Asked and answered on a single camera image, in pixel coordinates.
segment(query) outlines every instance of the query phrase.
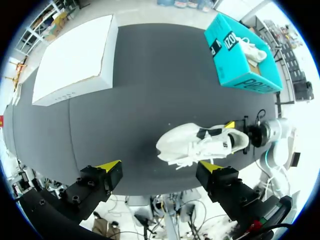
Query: equipment on floor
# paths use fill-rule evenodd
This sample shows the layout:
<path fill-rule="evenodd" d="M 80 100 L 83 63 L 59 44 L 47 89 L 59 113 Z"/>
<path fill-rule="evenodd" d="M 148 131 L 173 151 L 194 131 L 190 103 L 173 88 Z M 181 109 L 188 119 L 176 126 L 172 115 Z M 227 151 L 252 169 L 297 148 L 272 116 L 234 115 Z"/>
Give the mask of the equipment on floor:
<path fill-rule="evenodd" d="M 271 229 L 289 228 L 289 224 L 279 224 L 291 210 L 292 198 L 270 196 L 262 202 L 261 192 L 245 185 L 238 175 L 231 166 L 223 168 L 206 161 L 200 161 L 196 170 L 196 178 L 211 201 L 218 202 L 230 219 L 238 222 L 233 239 L 270 240 L 274 235 Z"/>
<path fill-rule="evenodd" d="M 55 239 L 59 235 L 66 235 L 63 231 L 65 229 L 71 231 L 70 235 L 77 239 L 85 239 L 84 236 L 100 239 L 94 233 L 93 236 L 83 233 L 78 229 L 78 224 L 91 215 L 100 201 L 106 202 L 111 196 L 123 177 L 122 163 L 118 160 L 99 167 L 89 165 L 80 171 L 80 175 L 74 184 L 59 190 L 59 198 L 46 189 L 39 192 L 31 189 L 18 198 L 28 220 L 43 237 L 49 234 Z M 60 231 L 52 231 L 52 226 Z"/>
<path fill-rule="evenodd" d="M 156 148 L 160 151 L 158 158 L 168 165 L 178 165 L 178 170 L 200 160 L 210 159 L 213 163 L 213 159 L 223 159 L 248 144 L 248 136 L 231 124 L 204 128 L 187 123 L 166 132 Z"/>
<path fill-rule="evenodd" d="M 80 172 L 81 177 L 77 178 L 76 183 L 66 189 L 60 189 L 60 199 L 46 189 L 40 192 L 32 189 L 18 199 L 27 219 L 42 237 L 105 239 L 78 224 L 89 217 L 100 201 L 108 200 L 123 177 L 122 163 L 118 160 L 98 167 L 87 166 Z M 197 179 L 208 192 L 212 202 L 219 202 L 230 219 L 238 222 L 238 227 L 232 233 L 233 238 L 267 240 L 273 235 L 271 229 L 290 227 L 289 224 L 279 223 L 290 211 L 292 199 L 285 196 L 279 200 L 271 196 L 262 202 L 259 200 L 260 192 L 243 184 L 238 174 L 239 172 L 232 167 L 221 168 L 205 161 L 198 163 L 196 171 Z M 163 237 L 169 240 L 180 239 L 178 216 L 182 222 L 188 222 L 191 228 L 189 234 L 194 236 L 193 239 L 200 239 L 199 231 L 203 224 L 198 229 L 195 227 L 195 205 L 190 203 L 201 202 L 197 199 L 199 196 L 196 190 L 188 190 L 151 197 L 149 200 L 150 203 L 152 200 L 153 212 L 157 215 L 152 219 L 148 214 L 151 206 L 138 207 L 134 217 L 144 226 L 144 239 L 147 240 L 151 234 L 155 234 L 155 229 L 161 226 L 162 219 L 166 227 L 166 234 Z M 134 203 L 134 200 L 130 202 L 131 206 L 141 205 Z M 149 229 L 151 224 L 155 225 L 153 229 Z"/>

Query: shoe laces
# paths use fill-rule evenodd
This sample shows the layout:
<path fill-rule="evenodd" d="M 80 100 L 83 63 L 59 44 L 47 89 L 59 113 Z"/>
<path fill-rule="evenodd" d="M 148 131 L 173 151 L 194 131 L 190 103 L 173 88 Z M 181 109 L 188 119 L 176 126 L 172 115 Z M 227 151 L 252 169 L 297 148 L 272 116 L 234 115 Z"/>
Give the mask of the shoe laces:
<path fill-rule="evenodd" d="M 176 170 L 179 170 L 184 167 L 191 167 L 193 163 L 198 163 L 205 159 L 210 159 L 211 164 L 214 164 L 212 147 L 216 142 L 211 136 L 205 137 L 199 142 L 190 142 L 188 145 L 188 156 L 171 161 L 170 165 L 177 164 Z"/>

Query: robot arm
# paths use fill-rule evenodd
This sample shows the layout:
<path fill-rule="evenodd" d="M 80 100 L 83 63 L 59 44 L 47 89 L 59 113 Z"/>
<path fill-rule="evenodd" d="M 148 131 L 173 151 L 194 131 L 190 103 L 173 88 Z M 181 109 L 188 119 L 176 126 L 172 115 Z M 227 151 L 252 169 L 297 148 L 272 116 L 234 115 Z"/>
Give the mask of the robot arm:
<path fill-rule="evenodd" d="M 200 161 L 197 166 L 196 178 L 208 192 L 213 203 L 218 202 L 232 221 L 238 222 L 234 238 L 241 238 L 247 234 L 247 239 L 253 238 L 257 231 L 257 239 L 271 239 L 273 232 L 269 227 L 283 221 L 291 210 L 293 200 L 289 196 L 278 199 L 269 197 L 266 201 L 260 200 L 260 191 L 252 190 L 238 178 L 239 172 L 228 166 L 222 168 Z"/>

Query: screw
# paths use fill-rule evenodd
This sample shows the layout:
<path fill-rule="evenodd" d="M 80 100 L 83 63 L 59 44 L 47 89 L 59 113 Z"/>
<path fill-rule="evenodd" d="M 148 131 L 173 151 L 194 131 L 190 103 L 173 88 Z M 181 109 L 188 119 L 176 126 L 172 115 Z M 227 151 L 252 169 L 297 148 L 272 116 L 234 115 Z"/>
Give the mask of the screw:
<path fill-rule="evenodd" d="M 43 205 L 45 205 L 45 204 L 46 204 L 46 201 L 45 201 L 45 200 L 43 200 L 43 199 L 41 199 L 41 200 L 39 201 L 39 204 L 40 204 L 40 206 L 43 206 Z"/>
<path fill-rule="evenodd" d="M 79 197 L 79 196 L 73 196 L 73 197 L 72 197 L 72 201 L 73 201 L 73 203 L 75 203 L 75 204 L 79 204 L 79 203 L 80 203 L 80 197 Z"/>
<path fill-rule="evenodd" d="M 94 181 L 88 181 L 88 186 L 89 186 L 89 187 L 94 187 L 94 186 L 95 186 Z"/>
<path fill-rule="evenodd" d="M 242 197 L 240 198 L 240 203 L 241 203 L 241 204 L 245 203 L 246 201 L 247 201 L 247 198 L 246 198 L 245 196 L 242 196 Z"/>

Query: white floor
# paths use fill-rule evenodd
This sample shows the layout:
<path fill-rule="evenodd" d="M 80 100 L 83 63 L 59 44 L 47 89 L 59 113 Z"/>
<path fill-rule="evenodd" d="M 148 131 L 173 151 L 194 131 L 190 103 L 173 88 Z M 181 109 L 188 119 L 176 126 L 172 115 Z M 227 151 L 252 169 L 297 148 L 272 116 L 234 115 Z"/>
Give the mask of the white floor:
<path fill-rule="evenodd" d="M 217 12 L 214 10 L 211 10 L 209 13 L 204 13 L 191 8 L 179 9 L 173 6 L 158 6 L 156 4 L 156 0 L 93 0 L 90 2 L 91 4 L 89 6 L 86 6 L 80 10 L 79 14 L 65 25 L 64 29 L 60 33 L 60 36 L 82 23 L 109 14 L 115 14 L 119 26 L 144 23 L 168 23 L 186 25 L 200 29 L 206 29 L 217 15 Z M 47 46 L 45 44 L 39 44 L 34 48 L 27 60 L 27 68 L 20 76 L 20 82 L 25 81 L 28 76 L 39 66 L 46 47 Z M 0 99 L 3 100 L 5 98 L 5 101 L 7 102 L 8 93 L 12 91 L 12 87 L 13 86 L 11 86 L 9 82 L 6 83 L 6 86 L 1 83 Z M 315 181 L 314 176 L 317 175 L 316 172 L 319 170 L 319 164 L 316 162 L 315 157 L 317 155 L 316 150 L 318 146 L 316 144 L 317 136 L 319 136 L 319 134 L 318 129 L 311 124 L 313 120 L 310 118 L 311 115 L 314 119 L 316 119 L 317 111 L 314 109 L 316 109 L 317 106 L 319 106 L 318 101 L 314 100 L 309 104 L 302 103 L 284 106 L 282 110 L 283 115 L 291 119 L 298 128 L 297 151 L 302 152 L 300 159 L 302 164 L 299 169 L 289 171 L 288 177 L 290 182 L 292 182 L 293 189 L 303 191 L 304 197 L 299 200 L 299 205 L 301 208 L 309 197 Z M 0 147 L 1 160 L 4 162 L 6 161 L 6 153 L 3 142 L 1 142 Z M 5 165 L 8 173 L 12 168 L 15 167 L 14 164 L 10 164 L 9 162 L 6 162 L 6 164 L 3 165 Z M 310 174 L 307 177 L 307 175 L 301 176 L 302 173 Z M 255 163 L 240 171 L 240 177 L 243 178 L 244 183 L 252 188 L 259 182 L 260 174 L 261 171 L 257 168 Z M 203 188 L 200 187 L 199 191 L 201 192 L 202 196 L 201 200 L 204 202 L 207 208 L 207 219 L 209 217 L 224 213 L 219 204 L 211 203 L 207 193 L 203 190 Z M 117 198 L 120 201 L 117 202 L 115 209 L 113 209 L 111 212 L 108 211 L 112 209 L 116 203 L 114 201 L 116 199 L 114 196 L 112 196 L 107 203 L 100 203 L 96 210 L 108 221 L 118 221 L 120 223 L 121 231 L 138 231 L 142 234 L 143 229 L 141 227 L 136 227 L 131 220 L 129 210 L 124 203 L 124 197 L 117 196 Z M 195 221 L 196 226 L 200 226 L 203 222 L 204 213 L 205 210 L 203 209 L 202 205 L 197 204 L 198 217 Z M 223 228 L 221 226 L 222 219 L 224 218 L 216 218 L 208 221 L 203 226 L 203 232 L 201 233 L 208 232 L 210 238 L 221 239 L 226 228 L 230 227 L 226 226 Z M 83 221 L 80 225 L 90 230 L 92 228 L 93 221 L 93 216 L 90 216 L 88 220 Z M 181 236 L 184 236 L 184 233 L 189 231 L 189 227 L 186 224 L 181 224 L 179 228 Z M 121 240 L 133 239 L 135 237 L 138 239 L 143 239 L 141 236 L 131 233 L 124 233 L 121 235 Z"/>

